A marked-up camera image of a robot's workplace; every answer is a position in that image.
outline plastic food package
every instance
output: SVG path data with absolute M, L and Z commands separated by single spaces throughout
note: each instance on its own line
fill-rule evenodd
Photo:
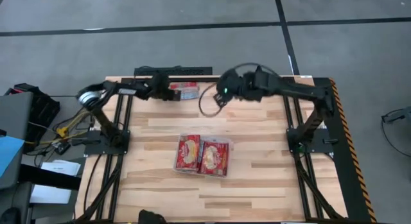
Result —
M 198 170 L 198 154 L 200 152 L 200 135 L 180 135 L 177 156 L 175 157 L 175 169 L 177 171 Z
M 222 137 L 182 134 L 174 170 L 212 177 L 226 177 L 232 142 Z
M 229 165 L 230 143 L 226 139 L 207 138 L 203 141 L 198 173 L 226 177 Z
M 170 89 L 181 91 L 181 100 L 196 99 L 200 96 L 200 87 L 197 82 L 171 83 Z

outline food label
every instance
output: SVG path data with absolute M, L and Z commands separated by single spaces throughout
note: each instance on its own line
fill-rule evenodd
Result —
M 197 170 L 197 158 L 200 151 L 199 135 L 184 135 L 180 137 L 177 152 L 176 169 Z
M 199 173 L 205 175 L 227 176 L 229 144 L 204 141 Z
M 197 82 L 171 83 L 169 89 L 181 91 L 181 100 L 196 99 L 200 96 L 200 87 Z

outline wooden table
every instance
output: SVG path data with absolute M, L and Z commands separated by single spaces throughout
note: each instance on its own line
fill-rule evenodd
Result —
M 312 78 L 295 77 L 295 80 L 313 83 Z M 201 83 L 201 90 L 207 85 Z M 217 108 L 211 97 L 214 92 L 210 90 L 203 100 L 206 112 Z M 104 107 L 110 118 L 114 117 L 116 101 L 117 96 L 113 96 Z M 306 119 L 313 104 L 300 101 L 300 105 Z M 132 137 L 124 158 L 114 221 L 137 221 L 141 209 L 162 214 L 167 221 L 304 220 L 297 173 L 285 135 L 287 128 L 281 96 L 264 98 L 261 103 L 233 100 L 214 118 L 200 114 L 196 99 L 172 102 L 135 98 L 129 126 Z M 173 161 L 181 133 L 230 138 L 234 148 L 228 177 L 207 178 L 174 172 Z M 337 212 L 347 216 L 333 161 L 323 153 L 311 156 L 318 188 Z M 93 175 L 87 206 L 100 190 L 105 157 Z M 76 203 L 78 217 L 83 213 L 85 188 L 96 158 L 89 157 L 85 163 Z M 307 191 L 311 215 L 315 216 L 311 191 L 308 188 Z M 103 217 L 108 215 L 110 196 L 109 191 Z

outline orange and black safety stripe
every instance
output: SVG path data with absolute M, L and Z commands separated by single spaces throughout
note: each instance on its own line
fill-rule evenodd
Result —
M 357 154 L 355 153 L 353 139 L 351 138 L 351 134 L 349 133 L 347 120 L 345 119 L 344 111 L 342 110 L 342 104 L 341 104 L 341 101 L 340 101 L 340 97 L 338 96 L 338 91 L 337 91 L 337 88 L 335 87 L 335 81 L 331 78 L 329 80 L 331 81 L 331 84 L 332 84 L 334 97 L 335 97 L 335 103 L 337 104 L 338 111 L 340 112 L 342 126 L 343 126 L 344 131 L 345 131 L 345 137 L 347 137 L 347 142 L 348 142 L 348 145 L 349 145 L 349 150 L 351 151 L 351 157 L 352 157 L 353 162 L 354 162 L 355 171 L 357 172 L 358 180 L 360 181 L 360 186 L 361 186 L 361 189 L 362 189 L 362 194 L 363 194 L 364 199 L 365 199 L 365 204 L 368 207 L 368 213 L 370 214 L 371 221 L 372 222 L 377 222 L 374 210 L 372 209 L 370 197 L 368 196 L 367 188 L 365 186 L 364 177 L 362 175 L 360 165 L 358 163 Z

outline black mount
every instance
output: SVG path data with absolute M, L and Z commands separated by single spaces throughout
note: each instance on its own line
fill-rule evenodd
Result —
M 113 148 L 110 141 L 104 136 L 104 134 L 99 130 L 93 130 L 87 132 L 85 137 L 87 140 L 83 143 L 85 144 L 84 154 L 85 155 L 121 155 L 127 154 L 128 144 L 130 142 L 130 131 L 121 132 L 120 139 L 122 141 L 116 148 Z
M 332 153 L 333 143 L 338 142 L 336 139 L 330 139 L 328 131 L 325 128 L 318 128 L 314 132 L 313 139 L 308 144 L 301 142 L 294 143 L 294 137 L 297 135 L 297 129 L 287 129 L 287 140 L 289 143 L 290 152 L 297 151 L 299 153 Z

